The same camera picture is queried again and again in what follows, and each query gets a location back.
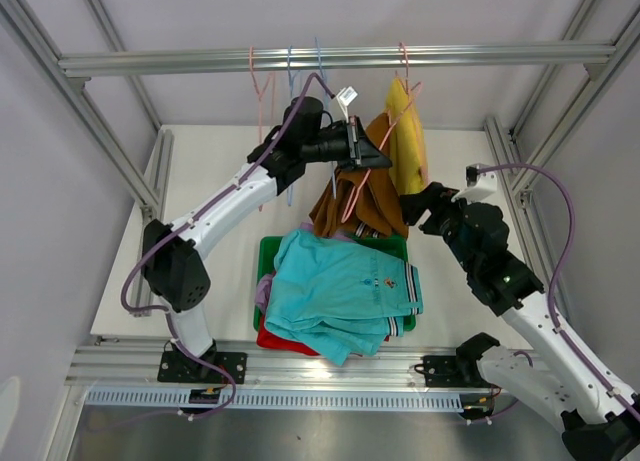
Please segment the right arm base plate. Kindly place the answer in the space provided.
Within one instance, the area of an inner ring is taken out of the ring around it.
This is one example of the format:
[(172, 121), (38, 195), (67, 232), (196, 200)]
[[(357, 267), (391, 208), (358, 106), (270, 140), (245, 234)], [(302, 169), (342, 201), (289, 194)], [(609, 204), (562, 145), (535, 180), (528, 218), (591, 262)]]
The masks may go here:
[(470, 363), (459, 356), (423, 356), (421, 371), (427, 387), (462, 388), (476, 385)]

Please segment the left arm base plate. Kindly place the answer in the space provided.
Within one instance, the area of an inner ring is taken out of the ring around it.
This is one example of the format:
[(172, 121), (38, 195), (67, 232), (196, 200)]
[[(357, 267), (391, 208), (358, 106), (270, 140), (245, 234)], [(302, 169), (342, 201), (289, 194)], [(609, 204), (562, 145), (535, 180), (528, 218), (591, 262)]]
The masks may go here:
[[(217, 366), (233, 378), (236, 384), (243, 384), (248, 355), (244, 352), (216, 352), (207, 362)], [(177, 350), (162, 353), (157, 381), (160, 383), (182, 384), (226, 384), (226, 376), (193, 361)]]

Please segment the red trousers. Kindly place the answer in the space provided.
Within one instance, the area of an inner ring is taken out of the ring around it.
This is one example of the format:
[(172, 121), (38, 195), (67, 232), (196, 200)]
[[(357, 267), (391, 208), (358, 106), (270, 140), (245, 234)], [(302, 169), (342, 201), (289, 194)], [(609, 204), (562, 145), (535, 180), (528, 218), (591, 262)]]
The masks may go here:
[(261, 320), (257, 336), (260, 347), (321, 356), (342, 365), (350, 355), (373, 356), (391, 337), (403, 334), (396, 317), (370, 320), (319, 318), (289, 326), (280, 321)]

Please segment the blue hanger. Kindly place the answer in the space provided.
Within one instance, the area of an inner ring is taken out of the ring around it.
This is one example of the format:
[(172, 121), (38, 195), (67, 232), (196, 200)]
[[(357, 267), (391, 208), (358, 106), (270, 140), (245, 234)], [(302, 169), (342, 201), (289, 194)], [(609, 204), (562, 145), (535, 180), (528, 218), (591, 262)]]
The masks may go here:
[[(314, 44), (315, 44), (315, 48), (316, 48), (319, 75), (320, 75), (321, 79), (323, 80), (323, 83), (328, 86), (328, 78), (327, 78), (327, 74), (326, 74), (326, 71), (324, 69), (323, 60), (322, 60), (321, 43), (320, 43), (319, 38), (317, 36), (314, 37)], [(324, 94), (323, 94), (324, 111), (327, 113), (327, 116), (328, 116), (328, 119), (330, 121), (330, 124), (332, 124), (333, 123), (333, 118), (332, 118), (331, 113), (329, 112), (329, 103), (330, 103), (330, 96), (328, 95), (328, 93), (326, 91), (324, 91)], [(331, 193), (332, 193), (332, 198), (335, 199), (336, 198), (336, 194), (337, 194), (337, 185), (336, 185), (336, 176), (335, 176), (335, 167), (336, 167), (335, 162), (334, 161), (330, 161), (329, 167), (330, 167), (330, 174), (331, 174), (331, 178), (330, 178)]]
[[(287, 49), (287, 58), (286, 58), (286, 62), (287, 62), (287, 81), (288, 81), (288, 88), (289, 88), (289, 98), (291, 101), (294, 100), (294, 98), (296, 97), (296, 88), (295, 88), (295, 82), (296, 82), (296, 78), (297, 76), (300, 74), (300, 71), (294, 71), (291, 67), (291, 56), (292, 56), (292, 51), (293, 51), (293, 46), (290, 45)], [(289, 207), (292, 207), (294, 203), (294, 186), (290, 185), (287, 188), (287, 205)]]

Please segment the teal trousers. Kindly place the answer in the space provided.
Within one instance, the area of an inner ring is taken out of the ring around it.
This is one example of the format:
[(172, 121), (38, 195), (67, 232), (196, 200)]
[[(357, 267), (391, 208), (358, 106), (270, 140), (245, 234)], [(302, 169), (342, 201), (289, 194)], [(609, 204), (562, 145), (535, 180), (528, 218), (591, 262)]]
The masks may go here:
[(356, 242), (297, 229), (282, 239), (274, 269), (266, 330), (338, 366), (375, 355), (424, 310), (417, 268)]

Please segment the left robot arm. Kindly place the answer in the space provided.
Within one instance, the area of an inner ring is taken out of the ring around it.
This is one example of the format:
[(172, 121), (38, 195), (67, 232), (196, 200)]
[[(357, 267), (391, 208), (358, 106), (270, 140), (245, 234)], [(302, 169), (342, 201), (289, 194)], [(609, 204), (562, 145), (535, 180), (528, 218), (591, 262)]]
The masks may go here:
[(212, 282), (205, 261), (219, 241), (249, 214), (284, 193), (312, 163), (334, 162), (347, 172), (389, 168), (390, 158), (369, 138), (360, 119), (322, 123), (323, 103), (294, 98), (283, 121), (254, 148), (220, 190), (187, 214), (143, 232), (141, 275), (161, 300), (180, 369), (203, 382), (215, 370), (215, 340), (202, 307)]

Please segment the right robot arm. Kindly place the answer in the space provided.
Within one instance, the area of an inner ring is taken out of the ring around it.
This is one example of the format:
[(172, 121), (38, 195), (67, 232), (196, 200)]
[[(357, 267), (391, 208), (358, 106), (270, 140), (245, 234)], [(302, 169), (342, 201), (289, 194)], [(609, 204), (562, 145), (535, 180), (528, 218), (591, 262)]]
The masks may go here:
[(456, 376), (506, 389), (561, 435), (575, 460), (621, 460), (639, 445), (639, 396), (578, 340), (541, 281), (508, 249), (499, 207), (434, 182), (400, 198), (403, 220), (448, 246), (476, 299), (536, 351), (538, 370), (480, 333), (456, 350)]

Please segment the brown trousers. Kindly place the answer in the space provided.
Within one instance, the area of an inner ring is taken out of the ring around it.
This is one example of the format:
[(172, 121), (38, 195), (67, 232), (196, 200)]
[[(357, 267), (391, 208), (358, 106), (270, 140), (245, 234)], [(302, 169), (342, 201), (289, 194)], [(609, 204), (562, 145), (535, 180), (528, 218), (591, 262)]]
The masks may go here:
[(408, 238), (409, 228), (402, 217), (399, 195), (386, 169), (371, 171), (355, 208), (342, 221), (351, 191), (358, 188), (365, 174), (365, 171), (335, 171), (336, 197), (329, 181), (309, 213), (316, 236), (328, 238), (340, 231), (358, 238)]

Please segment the purple trousers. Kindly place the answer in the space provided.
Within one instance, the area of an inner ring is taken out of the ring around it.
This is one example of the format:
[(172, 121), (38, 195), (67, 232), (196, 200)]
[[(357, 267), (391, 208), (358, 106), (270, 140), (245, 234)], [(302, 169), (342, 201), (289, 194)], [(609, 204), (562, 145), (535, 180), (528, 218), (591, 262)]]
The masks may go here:
[[(313, 226), (309, 222), (303, 222), (301, 223), (299, 229), (307, 232), (312, 232)], [(336, 239), (344, 242), (355, 242), (355, 241), (352, 241), (352, 238), (357, 238), (357, 237), (355, 237), (353, 234), (347, 233), (345, 230), (339, 229), (327, 239)], [(254, 299), (254, 304), (255, 304), (254, 314), (258, 318), (266, 314), (269, 298), (271, 295), (273, 278), (275, 277), (275, 275), (276, 275), (276, 269), (274, 274), (267, 274), (260, 281), (257, 282), (256, 294)]]

